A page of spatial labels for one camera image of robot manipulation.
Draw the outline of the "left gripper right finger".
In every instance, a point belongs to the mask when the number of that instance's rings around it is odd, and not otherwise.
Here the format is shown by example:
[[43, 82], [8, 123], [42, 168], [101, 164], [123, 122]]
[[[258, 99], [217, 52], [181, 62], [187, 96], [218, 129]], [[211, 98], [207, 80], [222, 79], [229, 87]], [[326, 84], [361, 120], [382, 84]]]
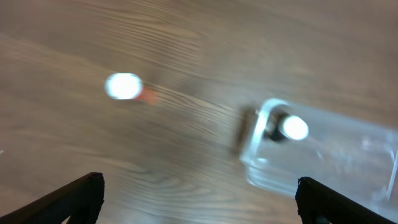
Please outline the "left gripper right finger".
[[394, 224], [311, 177], [301, 177], [295, 194], [303, 224]]

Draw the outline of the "black bottle white cap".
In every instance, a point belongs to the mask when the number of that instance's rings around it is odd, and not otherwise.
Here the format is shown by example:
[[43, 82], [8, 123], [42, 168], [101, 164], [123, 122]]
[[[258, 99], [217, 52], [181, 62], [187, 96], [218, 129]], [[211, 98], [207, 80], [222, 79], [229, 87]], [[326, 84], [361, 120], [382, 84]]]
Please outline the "black bottle white cap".
[[273, 112], [266, 116], [262, 139], [267, 141], [301, 141], [309, 135], [308, 124], [299, 116]]

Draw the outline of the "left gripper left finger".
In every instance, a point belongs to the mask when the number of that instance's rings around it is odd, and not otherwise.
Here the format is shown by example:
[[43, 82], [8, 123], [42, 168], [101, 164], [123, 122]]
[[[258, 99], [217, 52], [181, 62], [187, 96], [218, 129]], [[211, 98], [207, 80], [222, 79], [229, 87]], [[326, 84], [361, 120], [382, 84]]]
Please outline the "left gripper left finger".
[[104, 177], [90, 172], [38, 200], [1, 217], [1, 224], [95, 224], [104, 202]]

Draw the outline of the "orange tube white cap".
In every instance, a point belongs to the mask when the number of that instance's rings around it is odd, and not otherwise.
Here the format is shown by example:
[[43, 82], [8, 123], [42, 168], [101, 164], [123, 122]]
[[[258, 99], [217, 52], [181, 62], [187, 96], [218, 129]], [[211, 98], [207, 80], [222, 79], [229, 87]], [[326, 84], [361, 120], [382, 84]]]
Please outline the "orange tube white cap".
[[140, 76], [133, 73], [110, 75], [104, 83], [104, 90], [114, 100], [135, 100], [154, 104], [157, 98], [157, 93], [150, 89]]

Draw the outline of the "clear plastic container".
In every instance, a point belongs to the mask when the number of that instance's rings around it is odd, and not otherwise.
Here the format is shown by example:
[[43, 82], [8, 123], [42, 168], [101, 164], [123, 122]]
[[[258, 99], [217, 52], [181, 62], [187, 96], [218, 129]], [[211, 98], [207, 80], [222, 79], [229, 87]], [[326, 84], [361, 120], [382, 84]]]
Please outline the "clear plastic container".
[[[262, 139], [266, 116], [301, 117], [309, 135], [301, 141]], [[285, 100], [271, 98], [256, 111], [240, 156], [256, 187], [294, 196], [311, 177], [369, 210], [397, 221], [397, 131]]]

